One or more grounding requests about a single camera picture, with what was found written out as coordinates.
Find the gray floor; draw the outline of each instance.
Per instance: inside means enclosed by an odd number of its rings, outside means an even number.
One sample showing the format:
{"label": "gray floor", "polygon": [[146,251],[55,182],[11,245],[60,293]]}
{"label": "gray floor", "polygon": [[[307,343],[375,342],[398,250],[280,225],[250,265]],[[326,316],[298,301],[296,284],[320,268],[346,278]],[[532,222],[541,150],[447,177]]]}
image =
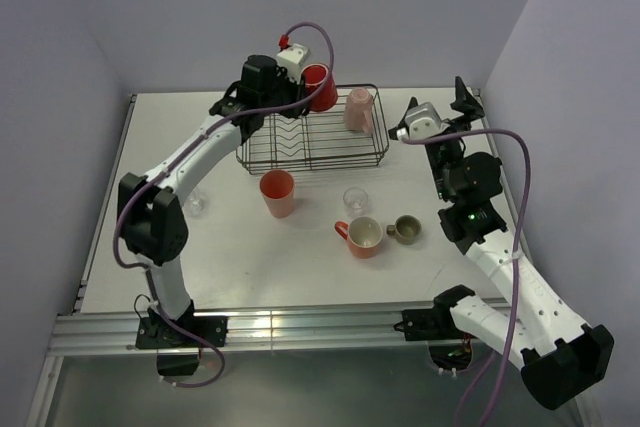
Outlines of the gray floor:
{"label": "gray floor", "polygon": [[[477,425],[497,364],[477,386],[464,426]],[[185,390],[158,383],[151,356],[71,358],[65,360],[47,425],[449,426],[473,375],[455,381],[438,377],[427,366],[423,346],[260,352],[229,355],[217,384]],[[572,407],[550,412],[538,406],[511,368],[489,425],[580,424]]]}

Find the cable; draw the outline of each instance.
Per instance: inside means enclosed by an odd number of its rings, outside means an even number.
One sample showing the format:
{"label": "cable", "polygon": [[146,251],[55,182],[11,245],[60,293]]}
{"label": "cable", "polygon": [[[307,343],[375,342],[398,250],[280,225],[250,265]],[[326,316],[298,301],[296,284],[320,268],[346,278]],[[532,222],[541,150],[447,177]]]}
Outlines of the cable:
{"label": "cable", "polygon": [[176,169],[176,167],[178,167],[178,165],[180,165],[180,163],[182,163],[182,161],[187,156],[189,156],[198,146],[200,146],[200,144],[202,144],[202,142],[204,142],[215,130],[231,122],[233,119],[236,119],[238,117],[242,117],[245,115],[277,114],[285,110],[295,109],[296,107],[300,107],[303,104],[310,102],[316,96],[318,96],[320,92],[322,92],[322,90],[324,89],[324,86],[327,84],[327,82],[330,81],[331,76],[333,74],[333,59],[334,59],[333,44],[331,43],[329,34],[327,34],[327,32],[322,27],[320,27],[318,24],[314,22],[300,22],[298,24],[295,24],[289,30],[287,30],[287,32],[285,33],[285,36],[288,37],[289,35],[291,35],[292,32],[300,29],[301,27],[311,27],[313,29],[316,29],[324,37],[324,40],[327,43],[327,49],[329,50],[329,66],[328,66],[329,72],[327,76],[324,78],[324,80],[322,81],[322,83],[320,84],[320,86],[314,92],[309,94],[307,97],[301,100],[298,100],[297,102],[293,102],[291,104],[282,105],[279,107],[267,107],[263,109],[253,109],[253,110],[244,110],[241,112],[235,112],[231,115],[228,115],[220,119],[218,122],[216,122],[211,127],[209,127],[204,134],[194,139],[194,141],[191,142],[191,144],[189,144],[180,154],[176,156],[173,162],[171,162],[164,171],[159,173],[156,177],[154,177],[149,182],[147,182],[139,191],[137,191],[131,197],[131,199],[129,199],[129,202],[127,202],[124,208],[122,209],[122,212],[118,217],[118,221],[116,222],[116,228],[113,233],[113,242],[112,242],[113,256],[115,257],[116,262],[120,267],[122,267],[123,269],[133,269],[135,267],[142,267],[143,269],[147,268],[147,264],[145,264],[144,262],[133,262],[131,264],[127,264],[120,256],[120,248],[119,248],[120,233],[122,232],[122,227],[124,226],[124,222],[129,216],[129,214],[131,213],[131,209],[133,208],[135,203],[138,201],[138,199],[144,196],[147,193],[147,191],[149,191],[149,189],[151,189],[152,187],[160,183],[162,179],[168,177],[169,174],[173,172]]}
{"label": "cable", "polygon": [[207,347],[207,348],[213,350],[213,352],[215,352],[215,354],[220,359],[220,368],[218,369],[218,372],[216,372],[209,379],[203,380],[202,382],[193,382],[193,383],[176,382],[174,380],[167,379],[166,377],[163,377],[162,380],[164,380],[168,384],[171,384],[174,387],[181,387],[183,389],[197,389],[198,387],[206,387],[207,385],[211,385],[216,380],[218,380],[220,378],[220,376],[222,375],[222,373],[224,372],[224,368],[227,365],[227,361],[224,358],[224,354],[220,351],[220,349],[218,349],[215,345],[213,345],[208,340],[203,339],[202,337],[199,337],[199,336],[197,336],[195,334],[192,334],[188,330],[183,329],[178,324],[176,324],[174,321],[172,321],[169,318],[169,316],[167,315],[167,313],[164,311],[164,309],[162,308],[160,303],[158,303],[156,308],[158,309],[158,314],[160,314],[160,317],[162,317],[162,320],[164,320],[169,327],[171,327],[176,332],[184,335],[185,337],[189,337],[190,339],[195,340],[196,342],[198,342],[199,344],[203,345],[204,347]]}
{"label": "cable", "polygon": [[[112,241],[112,249],[113,249],[113,256],[115,257],[116,263],[122,267],[123,269],[133,269],[135,267],[142,267],[143,269],[148,269],[149,265],[144,263],[144,262],[132,262],[130,264],[127,264],[121,257],[120,255],[120,234],[122,232],[122,227],[124,226],[124,222],[127,219],[127,217],[129,216],[129,214],[131,213],[131,209],[133,208],[133,206],[135,205],[135,203],[142,198],[148,191],[149,189],[153,188],[154,186],[156,186],[157,184],[159,184],[164,178],[168,177],[169,174],[171,174],[171,172],[173,172],[181,163],[184,159],[186,159],[189,155],[191,155],[191,153],[193,153],[194,150],[196,150],[200,144],[202,144],[206,139],[209,138],[209,136],[217,129],[219,129],[220,127],[222,127],[223,125],[231,122],[233,119],[236,119],[238,117],[242,117],[245,115],[255,115],[255,114],[277,114],[279,112],[283,112],[285,110],[289,110],[289,109],[295,109],[297,107],[300,107],[304,104],[306,104],[307,102],[310,102],[311,100],[313,100],[316,96],[318,96],[320,94],[320,92],[322,92],[322,90],[324,89],[325,85],[327,85],[327,83],[331,80],[331,76],[333,75],[333,61],[334,61],[334,51],[333,51],[333,44],[331,43],[331,39],[329,38],[329,34],[327,34],[327,32],[320,27],[318,24],[314,23],[314,22],[300,22],[298,24],[295,24],[294,26],[292,26],[291,28],[289,28],[289,30],[287,30],[287,32],[284,34],[283,38],[288,38],[289,35],[291,35],[291,33],[293,33],[294,31],[302,28],[302,27],[311,27],[315,30],[317,30],[318,32],[320,32],[320,34],[322,35],[322,37],[324,37],[324,40],[327,44],[327,49],[329,51],[329,65],[328,65],[328,74],[327,76],[324,78],[324,80],[321,82],[320,86],[311,94],[309,94],[307,97],[298,100],[296,102],[293,102],[291,104],[287,104],[287,105],[282,105],[279,107],[267,107],[267,108],[262,108],[262,109],[253,109],[253,110],[245,110],[242,112],[235,112],[231,115],[228,115],[222,119],[220,119],[218,122],[214,123],[211,127],[209,127],[204,134],[199,135],[196,139],[194,139],[193,142],[191,142],[182,152],[180,152],[176,158],[165,168],[165,170],[163,170],[162,172],[160,172],[156,177],[154,177],[153,179],[151,179],[150,181],[148,181],[140,190],[138,190],[133,196],[131,196],[131,198],[129,199],[129,201],[126,203],[126,205],[124,206],[124,208],[122,209],[122,212],[120,213],[120,215],[118,216],[118,220],[116,222],[116,228],[113,232],[113,241]],[[195,340],[196,342],[200,343],[201,345],[203,345],[204,347],[207,347],[211,350],[213,350],[215,352],[215,354],[218,356],[218,358],[220,359],[220,369],[218,370],[218,372],[211,377],[208,380],[205,380],[203,382],[195,382],[195,383],[184,383],[184,382],[175,382],[175,381],[171,381],[169,379],[163,379],[166,382],[170,383],[171,385],[173,385],[174,387],[182,387],[182,388],[197,388],[197,387],[205,387],[207,385],[212,384],[213,382],[215,382],[216,380],[218,380],[220,378],[220,376],[222,375],[225,365],[226,365],[226,361],[224,358],[224,355],[222,354],[222,352],[215,347],[213,344],[211,344],[209,341],[207,341],[206,339],[203,339],[202,337],[199,337],[195,334],[192,334],[191,332],[189,332],[186,329],[183,329],[182,327],[180,327],[179,325],[177,325],[175,322],[173,322],[169,316],[167,315],[167,313],[164,311],[164,309],[162,308],[162,306],[160,305],[160,300],[158,299],[157,295],[156,295],[156,289],[155,286],[153,285],[153,279],[152,277],[149,275],[148,276],[149,279],[149,288],[151,290],[151,296],[153,297],[153,300],[155,302],[157,302],[157,311],[158,314],[160,315],[160,317],[162,317],[162,320],[164,320],[164,322],[169,325],[171,328],[173,328],[176,332],[181,333],[182,335],[184,335],[185,337],[188,337],[192,340]]]}
{"label": "cable", "polygon": [[149,296],[145,295],[145,294],[138,294],[138,295],[136,295],[136,300],[133,301],[133,310],[136,313],[136,315],[138,316],[138,318],[140,319],[140,322],[143,322],[142,316],[140,315],[140,312],[138,312],[138,309],[136,308],[136,305],[138,305],[138,299],[140,297],[144,297],[145,299],[147,299],[147,301],[149,303],[151,303],[151,298],[149,298]]}
{"label": "cable", "polygon": [[465,390],[464,394],[462,394],[462,397],[460,397],[460,400],[458,401],[458,407],[456,408],[456,413],[453,418],[453,425],[455,427],[458,427],[458,425],[460,425],[460,416],[462,415],[462,406],[471,395],[471,392],[473,391],[475,386],[478,385],[478,382],[480,382],[480,379],[484,376],[484,374],[487,373],[487,370],[489,370],[489,367],[491,366],[494,360],[496,360],[496,353],[494,351],[491,351],[491,355],[489,355],[489,358],[487,359],[485,364],[482,366],[482,369],[480,369],[480,372],[478,372],[478,375],[474,377],[474,379],[471,381],[471,383],[467,387],[467,390]]}
{"label": "cable", "polygon": [[[474,370],[476,370],[480,365],[484,365],[483,361],[484,360],[489,360],[489,357],[491,357],[491,354],[493,353],[493,350],[489,349],[487,351],[487,353],[485,355],[483,355],[482,357],[480,357],[479,359],[475,360],[476,356],[477,356],[477,349],[476,350],[471,350],[471,360],[469,361],[468,365],[464,368],[464,369],[457,369],[456,370],[456,377],[458,375],[461,374],[467,374],[469,372],[473,372]],[[433,356],[431,355],[431,353],[429,353],[429,358],[431,359],[431,363],[427,363],[427,367],[429,367],[431,370],[433,370],[436,374],[438,375],[442,375],[440,373],[440,368],[438,367],[438,365],[435,363],[435,361],[433,360]],[[451,377],[453,376],[452,372],[449,372],[447,369],[443,369],[442,373],[447,373],[448,375],[450,375]]]}
{"label": "cable", "polygon": [[[518,259],[515,257],[515,254],[516,252],[519,251],[520,237],[522,235],[522,225],[524,223],[524,216],[527,209],[527,202],[529,201],[529,191],[531,189],[531,157],[529,155],[529,148],[527,147],[527,144],[525,143],[524,139],[520,137],[518,134],[516,134],[515,132],[506,130],[506,129],[492,129],[492,128],[473,130],[470,132],[455,132],[452,134],[440,135],[437,137],[431,137],[429,139],[424,139],[424,140],[408,140],[407,139],[407,140],[404,140],[404,143],[410,144],[410,145],[429,145],[429,144],[444,142],[447,140],[457,140],[463,137],[470,137],[474,135],[506,135],[508,137],[511,137],[512,139],[515,139],[516,142],[518,142],[518,144],[520,145],[520,148],[522,149],[522,154],[524,156],[524,170],[525,170],[522,201],[520,203],[520,209],[518,210],[516,230],[513,235],[513,247],[512,247],[512,255],[514,256],[514,259],[512,262],[513,264],[512,291],[513,292],[511,295],[511,312],[509,316],[509,325],[507,327],[507,337],[505,339],[504,350],[502,352],[502,359],[500,360],[498,377],[496,378],[496,383],[493,387],[493,391],[491,392],[491,397],[484,411],[484,414],[482,414],[482,418],[480,419],[480,423],[479,423],[480,427],[484,427],[484,425],[486,425],[486,423],[488,422],[489,417],[493,413],[493,410],[495,409],[498,403],[498,396],[500,395],[500,390],[502,389],[502,384],[504,382],[504,374],[506,372],[507,364],[509,363],[509,353],[511,352],[511,345],[513,344],[513,334],[516,328],[516,317],[518,312],[518,296],[519,296],[519,290],[520,290],[520,266],[519,266]],[[482,370],[478,373],[478,376],[471,383],[468,389],[469,393],[471,393],[471,390],[473,390],[473,387],[477,384],[477,381],[480,380],[480,377],[484,375],[484,373],[486,372],[486,368],[488,368],[490,362],[493,362],[493,357],[491,357],[487,361],[487,365],[482,368]],[[464,401],[466,400],[467,397],[463,396],[463,398],[461,399],[460,404],[458,405],[459,410],[462,410],[462,406],[464,405]]]}

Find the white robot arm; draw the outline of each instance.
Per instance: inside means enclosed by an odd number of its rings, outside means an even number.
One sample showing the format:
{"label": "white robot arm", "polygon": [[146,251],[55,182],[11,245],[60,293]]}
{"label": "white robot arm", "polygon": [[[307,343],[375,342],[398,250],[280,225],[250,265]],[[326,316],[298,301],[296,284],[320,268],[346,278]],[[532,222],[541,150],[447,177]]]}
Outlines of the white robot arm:
{"label": "white robot arm", "polygon": [[[120,181],[118,215],[127,208],[130,211],[122,216],[122,222],[119,219],[119,235],[137,256],[136,265],[145,268],[155,307],[162,306],[160,316],[150,318],[151,325],[155,322],[161,326],[169,320],[213,344],[221,341],[216,336],[220,327],[207,325],[206,319],[194,316],[194,304],[185,288],[180,252],[187,242],[188,229],[181,207],[221,159],[262,127],[265,115],[243,115],[214,129],[222,119],[241,111],[294,102],[301,105],[281,115],[297,118],[308,113],[308,103],[303,102],[301,74],[308,53],[306,47],[294,44],[283,46],[275,59],[250,56],[243,66],[241,80],[232,84],[214,104],[192,138],[143,176],[127,174]],[[431,104],[418,105],[417,100],[412,99],[390,136],[396,140],[420,140],[465,131],[469,130],[471,121],[484,116],[482,107],[460,78],[456,78],[456,101],[452,107],[463,115],[442,121]],[[195,140],[202,141],[184,156]],[[440,197],[453,202],[452,207],[439,212],[447,238],[491,279],[505,299],[511,299],[513,259],[510,252],[514,238],[490,201],[502,192],[500,161],[482,152],[465,157],[457,140],[428,145],[426,150]],[[149,182],[159,177],[162,179],[157,184]],[[571,310],[526,257],[521,256],[519,264],[519,323],[509,360],[521,370],[536,400],[553,409],[604,377],[613,338],[603,326],[591,328]],[[149,313],[153,317],[154,307]],[[401,323],[398,330],[405,332],[408,340],[408,335],[415,340],[431,340],[465,332],[498,352],[505,347],[507,317],[464,286],[437,296],[434,308],[423,313],[422,319],[423,322]],[[160,345],[165,342],[166,347],[166,336],[159,337],[162,337]],[[184,346],[184,341],[184,337],[177,336],[172,345]]]}
{"label": "white robot arm", "polygon": [[[439,196],[453,203],[438,212],[445,235],[511,304],[514,236],[491,205],[491,198],[502,193],[501,162],[486,152],[465,156],[458,134],[469,131],[472,121],[484,117],[484,110],[459,77],[451,107],[462,115],[443,121],[433,105],[418,105],[411,99],[400,124],[389,134],[395,140],[425,144]],[[424,142],[438,136],[443,140]],[[515,257],[520,278],[519,320],[509,361],[521,371],[534,398],[556,409],[604,378],[613,337],[602,325],[589,326],[566,305],[522,252],[516,252]],[[508,327],[507,317],[460,285],[437,296],[433,309],[403,312],[403,322],[396,330],[404,332],[407,340],[469,333],[502,353]]]}

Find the red cup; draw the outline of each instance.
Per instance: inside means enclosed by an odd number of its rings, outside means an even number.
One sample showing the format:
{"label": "red cup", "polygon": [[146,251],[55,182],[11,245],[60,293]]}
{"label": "red cup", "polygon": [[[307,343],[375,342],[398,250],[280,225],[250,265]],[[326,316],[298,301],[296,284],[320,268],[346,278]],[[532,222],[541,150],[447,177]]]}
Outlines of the red cup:
{"label": "red cup", "polygon": [[[305,79],[305,92],[309,95],[318,90],[322,81],[329,75],[329,67],[324,64],[310,64],[304,68],[302,74]],[[322,92],[311,101],[311,111],[324,112],[336,105],[336,102],[338,102],[338,89],[332,75]]]}
{"label": "red cup", "polygon": [[260,179],[260,192],[275,218],[282,219],[295,209],[294,186],[293,177],[286,170],[270,170]]}

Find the mug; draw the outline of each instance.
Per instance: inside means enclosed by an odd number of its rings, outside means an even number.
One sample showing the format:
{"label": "mug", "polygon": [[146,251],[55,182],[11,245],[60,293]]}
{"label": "mug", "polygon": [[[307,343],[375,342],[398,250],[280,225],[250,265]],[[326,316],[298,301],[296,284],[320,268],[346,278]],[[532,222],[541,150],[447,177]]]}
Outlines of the mug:
{"label": "mug", "polygon": [[[329,75],[329,67],[324,64],[310,64],[304,68],[302,75],[305,80],[305,92],[310,95],[318,90],[322,81]],[[311,111],[324,112],[336,105],[336,102],[338,102],[338,89],[332,75],[322,92],[311,101]]]}
{"label": "mug", "polygon": [[358,217],[351,224],[336,222],[336,232],[347,241],[349,251],[359,259],[373,257],[382,241],[382,226],[371,217]]}
{"label": "mug", "polygon": [[395,237],[398,242],[405,245],[413,244],[421,231],[422,224],[411,215],[398,217],[395,224],[387,226],[387,234]]}
{"label": "mug", "polygon": [[347,130],[373,132],[373,96],[367,89],[358,87],[349,92],[344,108],[344,126]]}

